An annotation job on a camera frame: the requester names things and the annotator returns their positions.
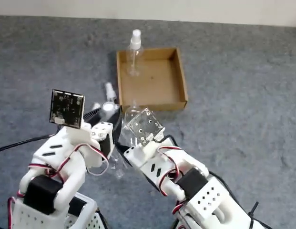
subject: circuit board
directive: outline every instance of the circuit board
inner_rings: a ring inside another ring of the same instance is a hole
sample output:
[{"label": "circuit board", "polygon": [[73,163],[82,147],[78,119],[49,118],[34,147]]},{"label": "circuit board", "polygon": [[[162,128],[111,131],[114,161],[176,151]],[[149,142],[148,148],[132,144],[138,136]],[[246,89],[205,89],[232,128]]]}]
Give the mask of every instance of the circuit board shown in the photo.
[{"label": "circuit board", "polygon": [[80,129],[84,110],[84,95],[52,90],[49,121]]}]

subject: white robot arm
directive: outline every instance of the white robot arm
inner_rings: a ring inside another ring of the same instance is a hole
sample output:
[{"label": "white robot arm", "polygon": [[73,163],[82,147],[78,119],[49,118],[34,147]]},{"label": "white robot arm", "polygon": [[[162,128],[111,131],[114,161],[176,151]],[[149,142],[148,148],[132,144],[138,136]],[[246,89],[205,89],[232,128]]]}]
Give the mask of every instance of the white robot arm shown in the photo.
[{"label": "white robot arm", "polygon": [[148,110],[130,123],[140,144],[123,153],[162,195],[174,196],[178,229],[263,229],[234,201],[207,167],[164,137],[163,126]]},{"label": "white robot arm", "polygon": [[[83,107],[84,96],[53,90],[50,121],[64,127],[33,154],[18,199],[8,201],[9,229],[107,229],[96,202],[78,190],[86,172],[99,176],[108,168],[116,126],[108,117],[97,118],[93,126],[84,122]],[[91,167],[103,169],[94,174]]]}]

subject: cardboard box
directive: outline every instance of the cardboard box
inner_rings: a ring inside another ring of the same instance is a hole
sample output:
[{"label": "cardboard box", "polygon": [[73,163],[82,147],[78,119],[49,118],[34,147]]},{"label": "cardboard box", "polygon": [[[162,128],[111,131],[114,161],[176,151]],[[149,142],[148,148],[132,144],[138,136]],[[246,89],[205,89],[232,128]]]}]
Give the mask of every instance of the cardboard box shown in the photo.
[{"label": "cardboard box", "polygon": [[126,51],[117,52],[119,101],[125,111],[133,101],[151,110],[184,109],[186,82],[177,48],[145,49],[143,69],[138,77],[127,73]]}]

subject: clear plastic bottle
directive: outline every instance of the clear plastic bottle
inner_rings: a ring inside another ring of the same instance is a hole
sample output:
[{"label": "clear plastic bottle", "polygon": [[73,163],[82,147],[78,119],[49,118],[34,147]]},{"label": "clear plastic bottle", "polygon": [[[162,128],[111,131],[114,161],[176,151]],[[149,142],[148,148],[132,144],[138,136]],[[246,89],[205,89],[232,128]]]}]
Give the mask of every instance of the clear plastic bottle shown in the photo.
[{"label": "clear plastic bottle", "polygon": [[136,102],[133,102],[133,105],[130,106],[124,114],[124,119],[122,120],[122,130],[121,130],[121,137],[119,140],[122,140],[122,143],[126,146],[132,147],[136,146],[139,142],[137,141],[137,138],[132,133],[132,131],[129,129],[128,124],[129,122],[135,118],[142,109],[136,105]]},{"label": "clear plastic bottle", "polygon": [[142,32],[133,30],[130,45],[127,50],[127,72],[130,76],[139,76],[143,68]]}]

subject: mounting hole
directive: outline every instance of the mounting hole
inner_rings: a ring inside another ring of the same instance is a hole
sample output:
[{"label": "mounting hole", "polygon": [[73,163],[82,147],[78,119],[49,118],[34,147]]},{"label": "mounting hole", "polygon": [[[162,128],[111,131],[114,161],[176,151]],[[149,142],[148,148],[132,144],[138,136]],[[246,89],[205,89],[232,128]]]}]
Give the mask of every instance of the mounting hole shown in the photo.
[{"label": "mounting hole", "polygon": [[159,169],[157,170],[157,173],[156,173],[156,176],[157,176],[157,177],[159,177],[159,176],[160,176],[160,174],[161,174],[161,171],[162,171],[162,169],[161,169],[161,168],[159,168]]},{"label": "mounting hole", "polygon": [[155,169],[155,164],[153,164],[153,165],[151,166],[151,172],[153,172],[154,169]]},{"label": "mounting hole", "polygon": [[50,149],[56,149],[56,148],[62,148],[62,145],[55,145],[55,146],[51,146]]}]

